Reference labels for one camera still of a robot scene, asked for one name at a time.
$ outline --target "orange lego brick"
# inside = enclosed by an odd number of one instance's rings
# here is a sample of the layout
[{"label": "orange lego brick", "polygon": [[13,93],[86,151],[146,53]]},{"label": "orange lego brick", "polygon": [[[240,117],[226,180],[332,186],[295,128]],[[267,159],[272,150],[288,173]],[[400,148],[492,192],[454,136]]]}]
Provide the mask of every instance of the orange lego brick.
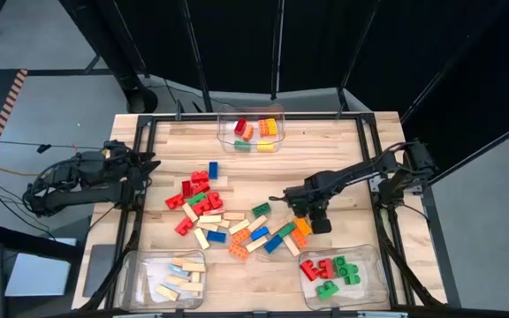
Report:
[{"label": "orange lego brick", "polygon": [[301,234],[303,234],[304,236],[311,234],[311,227],[309,227],[309,224],[308,222],[306,222],[305,217],[298,217],[293,221],[296,223],[298,229],[300,229]]},{"label": "orange lego brick", "polygon": [[292,234],[293,240],[296,241],[296,245],[299,248],[306,247],[306,245],[308,244],[308,241],[306,240],[306,237],[303,234],[301,234],[300,229],[295,228],[291,234]]},{"label": "orange lego brick", "polygon": [[258,131],[261,134],[261,137],[269,135],[269,125],[266,123],[266,119],[258,121]]},{"label": "orange lego brick", "polygon": [[248,250],[240,245],[231,244],[229,246],[229,254],[239,257],[242,261],[246,261],[248,257]]},{"label": "orange lego brick", "polygon": [[276,120],[274,120],[274,118],[267,119],[266,125],[269,127],[269,136],[276,136],[278,133],[278,127],[276,126]]},{"label": "orange lego brick", "polygon": [[245,241],[245,239],[248,239],[250,235],[251,231],[248,228],[244,228],[231,236],[231,244],[239,245]]},{"label": "orange lego brick", "polygon": [[255,131],[255,129],[253,128],[252,125],[247,125],[247,128],[245,129],[245,132],[243,133],[243,140],[244,141],[251,140],[251,138],[253,138],[254,131]]}]

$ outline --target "transparent container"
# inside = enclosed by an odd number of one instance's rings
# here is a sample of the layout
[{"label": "transparent container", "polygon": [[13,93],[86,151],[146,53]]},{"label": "transparent container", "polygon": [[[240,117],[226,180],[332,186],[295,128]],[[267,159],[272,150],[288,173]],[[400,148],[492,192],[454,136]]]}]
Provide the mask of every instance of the transparent container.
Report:
[{"label": "transparent container", "polygon": [[[235,134],[235,126],[240,118],[244,118],[248,125],[254,128],[253,137],[249,141],[244,141],[242,136]],[[277,126],[275,136],[261,136],[259,130],[259,120],[274,119]],[[243,107],[237,108],[231,105],[222,105],[217,112],[217,139],[226,152],[277,152],[282,146],[285,137],[284,131],[284,109],[278,104],[268,107]],[[235,147],[235,141],[244,143],[242,147]],[[266,143],[264,150],[257,146],[259,142]]]},{"label": "transparent container", "polygon": [[[318,277],[310,282],[303,271],[300,270],[301,289],[304,294],[306,305],[312,310],[347,307],[382,303],[388,299],[388,288],[384,279],[382,263],[378,257],[378,251],[371,245],[362,245],[348,248],[336,248],[324,251],[308,251],[300,255],[300,265],[306,260],[311,260],[314,267],[325,258],[345,256],[346,263],[352,263],[359,268],[358,276],[361,281],[358,284],[346,284],[343,277],[339,277],[333,265],[333,279]],[[321,300],[317,296],[317,287],[331,280],[339,291],[329,298]]]},{"label": "transparent container", "polygon": [[[200,251],[130,252],[125,257],[123,268],[118,276],[115,306],[130,312],[199,307],[203,302],[207,272],[200,275],[203,291],[196,295],[193,291],[181,291],[177,286],[164,281],[168,275],[181,276],[169,268],[175,257],[205,264],[205,257]],[[172,301],[157,293],[155,289],[159,284],[179,293],[178,299]]]}]

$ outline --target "blue lego brick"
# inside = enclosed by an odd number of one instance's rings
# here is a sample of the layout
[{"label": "blue lego brick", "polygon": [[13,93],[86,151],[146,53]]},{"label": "blue lego brick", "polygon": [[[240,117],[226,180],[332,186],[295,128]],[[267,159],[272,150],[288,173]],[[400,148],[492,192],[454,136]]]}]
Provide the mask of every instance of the blue lego brick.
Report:
[{"label": "blue lego brick", "polygon": [[280,244],[282,243],[282,238],[279,235],[275,235],[268,243],[264,245],[264,249],[269,254],[272,253]]},{"label": "blue lego brick", "polygon": [[209,163],[209,178],[210,179],[217,179],[217,162],[211,162]]},{"label": "blue lego brick", "polygon": [[218,231],[208,231],[208,240],[225,243],[225,233]]},{"label": "blue lego brick", "polygon": [[267,228],[266,226],[263,226],[262,228],[255,230],[254,232],[251,233],[251,239],[252,240],[260,239],[263,235],[266,235],[268,233],[269,233],[269,228]]},{"label": "blue lego brick", "polygon": [[183,270],[180,266],[176,265],[170,265],[170,270],[175,271],[176,273],[180,274],[181,276],[188,276],[190,273]]}]

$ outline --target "wooden tabletop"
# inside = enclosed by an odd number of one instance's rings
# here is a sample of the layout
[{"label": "wooden tabletop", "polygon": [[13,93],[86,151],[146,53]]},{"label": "wooden tabletop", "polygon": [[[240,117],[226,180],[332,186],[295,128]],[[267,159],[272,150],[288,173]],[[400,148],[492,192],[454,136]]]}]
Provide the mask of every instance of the wooden tabletop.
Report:
[{"label": "wooden tabletop", "polygon": [[[395,112],[376,113],[377,127],[383,148],[404,141],[404,133]],[[111,131],[112,140],[133,146],[137,115],[117,115]],[[371,140],[368,128],[367,140]],[[140,250],[200,249],[193,233],[181,237],[174,231],[185,216],[181,208],[169,210],[164,200],[179,193],[181,181],[192,171],[206,170],[208,162],[219,162],[219,180],[210,182],[219,191],[227,211],[245,212],[255,218],[251,208],[270,195],[279,196],[288,186],[302,185],[303,179],[322,170],[340,170],[362,161],[359,137],[353,120],[286,121],[285,140],[276,153],[225,153],[216,137],[217,123],[162,122],[156,128],[154,151],[162,164],[151,174],[142,225]],[[148,132],[143,133],[143,146]],[[407,205],[422,210],[420,198],[406,195]],[[292,211],[282,201],[270,202],[268,226]],[[95,206],[92,223],[103,215],[110,204]],[[407,208],[398,208],[399,228],[412,271],[434,297],[445,302],[444,288],[423,217]],[[96,244],[115,244],[120,212],[111,211],[88,234],[81,263],[80,276],[72,308],[82,306],[82,297],[91,248]],[[304,250],[370,244],[378,248],[375,223],[365,183],[347,187],[330,201],[328,216],[333,231],[308,236]],[[129,217],[127,237],[133,215]],[[299,267],[284,245],[273,254],[258,249],[246,262],[228,254],[225,245],[212,244],[204,252],[208,276],[203,304],[196,311],[293,311],[309,310],[300,289]],[[392,264],[399,302],[404,302],[398,268]],[[348,307],[347,309],[388,309],[382,304]]]}]

